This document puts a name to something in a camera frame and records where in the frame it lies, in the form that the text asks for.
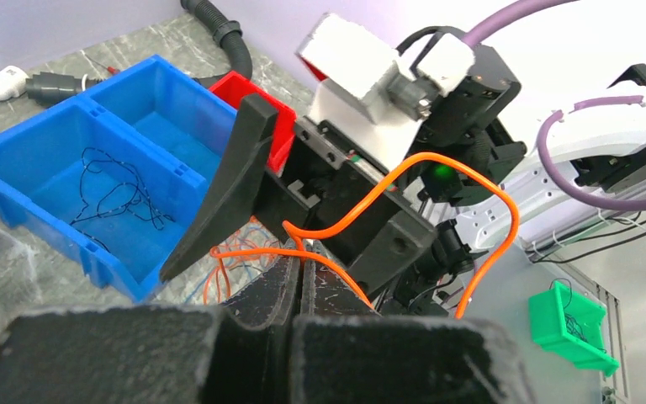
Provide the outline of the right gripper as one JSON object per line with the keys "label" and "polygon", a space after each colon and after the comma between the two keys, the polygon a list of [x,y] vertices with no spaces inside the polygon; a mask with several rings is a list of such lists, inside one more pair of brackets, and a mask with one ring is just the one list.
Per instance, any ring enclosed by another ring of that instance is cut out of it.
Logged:
{"label": "right gripper", "polygon": [[253,213],[276,235],[292,238],[298,251],[303,250],[306,239],[330,241],[338,258],[334,271],[358,294],[374,292],[437,237],[437,231],[404,202],[396,184],[400,176],[424,162],[461,173],[509,210],[506,238],[472,278],[472,287],[516,240],[521,215],[511,196],[483,173],[449,155],[434,151],[410,154],[409,149],[397,167],[387,170],[333,124],[316,124],[306,115],[286,163],[296,183],[314,184],[312,195],[304,197],[279,174],[264,175],[270,140],[255,141],[253,129],[235,132],[235,123],[193,223],[161,267],[162,282],[199,261]]}

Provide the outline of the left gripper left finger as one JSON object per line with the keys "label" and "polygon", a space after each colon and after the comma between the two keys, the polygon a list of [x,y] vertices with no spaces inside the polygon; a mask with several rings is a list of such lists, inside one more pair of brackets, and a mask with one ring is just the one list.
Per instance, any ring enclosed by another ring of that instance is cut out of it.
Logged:
{"label": "left gripper left finger", "polygon": [[271,403],[299,282],[279,258],[217,306],[61,306],[0,334],[0,403]]}

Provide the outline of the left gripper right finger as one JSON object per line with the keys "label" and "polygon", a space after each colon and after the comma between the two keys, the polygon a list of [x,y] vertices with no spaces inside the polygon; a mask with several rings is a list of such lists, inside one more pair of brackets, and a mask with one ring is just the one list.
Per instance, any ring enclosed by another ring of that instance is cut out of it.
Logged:
{"label": "left gripper right finger", "polygon": [[292,261],[294,403],[533,403],[516,342],[484,319],[314,311],[317,267]]}

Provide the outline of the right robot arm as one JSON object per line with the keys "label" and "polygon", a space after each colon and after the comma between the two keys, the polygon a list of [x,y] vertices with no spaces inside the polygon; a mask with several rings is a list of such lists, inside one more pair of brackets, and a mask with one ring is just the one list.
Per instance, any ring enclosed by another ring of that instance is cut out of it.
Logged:
{"label": "right robot arm", "polygon": [[410,68],[384,43],[309,42],[299,57],[320,84],[282,172],[267,166],[278,110],[261,95],[253,109],[232,109],[187,81],[167,92],[172,128],[145,127],[162,136],[199,192],[199,211],[183,217],[188,229],[162,261],[161,281],[256,215],[274,230],[321,239],[374,292],[403,266],[392,253],[396,242],[432,241],[432,227],[403,204],[400,185],[369,197],[385,174],[418,167],[438,203],[477,205],[490,196],[467,172],[439,163],[441,155],[492,183],[554,162],[572,162],[581,185],[607,192],[646,178],[646,88],[629,76],[617,83],[631,103],[606,107],[610,123],[567,111],[559,133],[547,132],[529,153],[498,119],[520,84],[491,47],[469,49],[446,36]]}

